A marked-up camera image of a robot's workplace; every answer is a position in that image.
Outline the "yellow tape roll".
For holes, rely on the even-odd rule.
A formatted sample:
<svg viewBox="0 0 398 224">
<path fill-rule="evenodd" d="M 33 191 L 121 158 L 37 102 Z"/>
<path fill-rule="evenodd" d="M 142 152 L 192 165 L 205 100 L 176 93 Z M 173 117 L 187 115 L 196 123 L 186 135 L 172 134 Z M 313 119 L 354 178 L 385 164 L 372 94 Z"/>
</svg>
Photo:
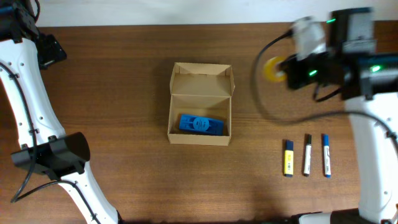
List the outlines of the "yellow tape roll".
<svg viewBox="0 0 398 224">
<path fill-rule="evenodd" d="M 269 59 L 263 66 L 262 73 L 266 80 L 270 82 L 283 82 L 287 75 L 280 69 L 279 65 L 285 60 L 285 57 L 276 56 Z"/>
</svg>

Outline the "yellow highlighter with blue cap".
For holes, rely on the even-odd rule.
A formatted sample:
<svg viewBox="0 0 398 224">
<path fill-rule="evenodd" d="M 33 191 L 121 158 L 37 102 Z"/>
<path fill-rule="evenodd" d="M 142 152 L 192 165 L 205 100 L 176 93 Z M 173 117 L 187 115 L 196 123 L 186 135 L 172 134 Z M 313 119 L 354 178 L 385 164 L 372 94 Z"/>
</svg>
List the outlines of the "yellow highlighter with blue cap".
<svg viewBox="0 0 398 224">
<path fill-rule="evenodd" d="M 285 141 L 284 175 L 286 177 L 293 177 L 294 175 L 294 143 L 290 140 Z"/>
</svg>

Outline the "brown cardboard box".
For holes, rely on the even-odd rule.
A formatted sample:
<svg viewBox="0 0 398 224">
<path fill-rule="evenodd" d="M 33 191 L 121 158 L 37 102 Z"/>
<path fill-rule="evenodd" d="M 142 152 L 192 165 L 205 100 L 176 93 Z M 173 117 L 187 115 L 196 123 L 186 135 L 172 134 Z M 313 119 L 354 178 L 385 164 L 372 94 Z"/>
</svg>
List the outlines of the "brown cardboard box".
<svg viewBox="0 0 398 224">
<path fill-rule="evenodd" d="M 176 62 L 170 79 L 169 142 L 228 146 L 232 134 L 234 89 L 231 65 Z M 222 134 L 215 136 L 180 130 L 180 120 L 184 114 L 222 121 Z"/>
</svg>

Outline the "blue whiteboard duster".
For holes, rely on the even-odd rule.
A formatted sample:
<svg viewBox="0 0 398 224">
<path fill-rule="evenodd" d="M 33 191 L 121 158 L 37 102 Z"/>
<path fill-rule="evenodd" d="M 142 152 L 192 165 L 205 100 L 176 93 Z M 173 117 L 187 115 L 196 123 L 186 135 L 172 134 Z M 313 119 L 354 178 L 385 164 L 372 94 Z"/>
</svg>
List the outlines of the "blue whiteboard duster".
<svg viewBox="0 0 398 224">
<path fill-rule="evenodd" d="M 224 122 L 218 119 L 183 114 L 180 118 L 179 130 L 206 134 L 211 136 L 223 135 Z"/>
</svg>

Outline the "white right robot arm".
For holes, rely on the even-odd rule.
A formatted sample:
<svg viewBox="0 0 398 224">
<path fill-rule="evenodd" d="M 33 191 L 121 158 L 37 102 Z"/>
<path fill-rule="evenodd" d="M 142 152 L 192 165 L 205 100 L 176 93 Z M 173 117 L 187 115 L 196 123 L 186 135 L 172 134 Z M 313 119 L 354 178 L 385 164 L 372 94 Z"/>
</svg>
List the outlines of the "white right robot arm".
<svg viewBox="0 0 398 224">
<path fill-rule="evenodd" d="M 369 7 L 333 11 L 329 32 L 312 17 L 290 28 L 295 53 L 281 63 L 292 90 L 337 85 L 358 161 L 358 208 L 304 215 L 305 223 L 397 222 L 397 54 L 379 54 Z"/>
</svg>

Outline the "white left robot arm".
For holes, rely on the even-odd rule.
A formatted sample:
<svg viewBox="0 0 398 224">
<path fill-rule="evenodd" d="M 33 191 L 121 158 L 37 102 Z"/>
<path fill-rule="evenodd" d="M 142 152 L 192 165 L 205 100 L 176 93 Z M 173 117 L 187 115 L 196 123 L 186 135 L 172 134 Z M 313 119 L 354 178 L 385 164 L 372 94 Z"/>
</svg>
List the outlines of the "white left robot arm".
<svg viewBox="0 0 398 224">
<path fill-rule="evenodd" d="M 38 1 L 1 1 L 1 82 L 12 108 L 19 151 L 16 167 L 27 175 L 11 198 L 16 203 L 51 185 L 61 186 L 87 223 L 122 223 L 101 191 L 81 132 L 66 134 L 50 104 L 41 70 L 67 54 L 51 34 L 39 31 Z"/>
</svg>

